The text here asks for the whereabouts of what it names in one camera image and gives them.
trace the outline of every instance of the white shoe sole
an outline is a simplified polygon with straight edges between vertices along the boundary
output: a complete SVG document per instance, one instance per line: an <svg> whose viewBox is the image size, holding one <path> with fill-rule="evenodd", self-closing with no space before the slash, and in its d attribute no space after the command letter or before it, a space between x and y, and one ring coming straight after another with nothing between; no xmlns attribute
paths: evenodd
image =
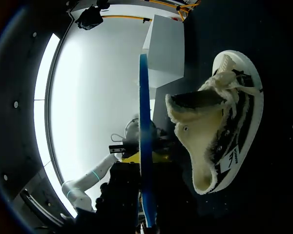
<svg viewBox="0 0 293 234"><path fill-rule="evenodd" d="M236 70L239 70L239 71L243 70L245 74L251 75L254 87L256 87L258 90L262 89L262 82L260 80L259 74L254 64L251 62L251 60L248 57L246 57L244 54L238 51L226 50L219 53L216 56L213 63L212 75L219 68L224 55L229 55L232 58L232 60L236 63ZM217 192L226 188L234 180L255 138L257 129L259 127L259 124L263 115L263 109L264 109L264 93L261 92L260 95L254 97L253 115L251 119L249 132L244 142L244 145L240 151L241 160L234 167L231 168L231 170L228 172L226 177L211 193Z"/></svg>

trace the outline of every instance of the white wall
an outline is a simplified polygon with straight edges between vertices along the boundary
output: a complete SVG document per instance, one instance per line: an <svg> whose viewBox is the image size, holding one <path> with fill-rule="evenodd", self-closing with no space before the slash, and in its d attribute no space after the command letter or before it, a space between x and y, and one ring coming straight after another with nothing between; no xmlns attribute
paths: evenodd
<svg viewBox="0 0 293 234"><path fill-rule="evenodd" d="M109 18L89 31L73 24L68 32L51 99L53 143L64 180L94 168L109 153L110 135L123 135L138 113L139 55L148 27L137 19ZM101 183L87 192L93 204Z"/></svg>

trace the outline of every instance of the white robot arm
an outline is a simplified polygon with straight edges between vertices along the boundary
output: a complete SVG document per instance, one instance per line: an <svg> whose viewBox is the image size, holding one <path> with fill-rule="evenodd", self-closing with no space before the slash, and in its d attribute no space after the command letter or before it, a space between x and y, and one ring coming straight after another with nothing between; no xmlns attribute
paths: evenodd
<svg viewBox="0 0 293 234"><path fill-rule="evenodd" d="M67 181L62 185L62 192L69 202L76 208L92 211L91 198L85 193L86 190L98 183L107 173L109 168L119 161L122 154L107 155L98 166L85 174L83 177Z"/></svg>

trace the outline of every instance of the bright light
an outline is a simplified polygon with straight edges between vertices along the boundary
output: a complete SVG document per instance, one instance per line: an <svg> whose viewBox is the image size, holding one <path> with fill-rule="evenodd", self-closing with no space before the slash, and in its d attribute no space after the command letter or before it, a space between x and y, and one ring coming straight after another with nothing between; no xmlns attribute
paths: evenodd
<svg viewBox="0 0 293 234"><path fill-rule="evenodd" d="M52 34L40 63L35 88L35 100L44 100L51 62L59 42L60 39L55 34Z"/></svg>
<svg viewBox="0 0 293 234"><path fill-rule="evenodd" d="M61 184L56 176L55 170L51 163L51 156L49 153L46 131L45 131L45 117L44 117L44 96L45 89L48 80L48 75L50 71L50 66L52 63L52 59L54 57L55 51L58 47L60 39L52 34L50 41L44 51L35 87L35 100L34 100L34 123L35 123L35 132L36 132L36 140L38 145L38 150L40 154L40 158L42 160L42 164L44 166L45 173L48 176L48 179L59 197L60 201L66 207L68 212L75 218L77 216L77 212L74 207L70 204L67 198L62 193Z"/></svg>
<svg viewBox="0 0 293 234"><path fill-rule="evenodd" d="M44 100L34 101L34 123L40 158L45 166L51 161L51 157L45 134Z"/></svg>

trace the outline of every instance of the black and white sneaker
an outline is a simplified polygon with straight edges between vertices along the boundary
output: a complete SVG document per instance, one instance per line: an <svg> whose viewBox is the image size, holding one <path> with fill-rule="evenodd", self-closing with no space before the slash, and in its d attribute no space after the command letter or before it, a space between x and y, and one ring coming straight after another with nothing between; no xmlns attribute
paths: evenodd
<svg viewBox="0 0 293 234"><path fill-rule="evenodd" d="M253 63L223 51L212 77L193 93L166 96L175 134L188 150L198 194L226 188L237 175L261 121L264 94Z"/></svg>

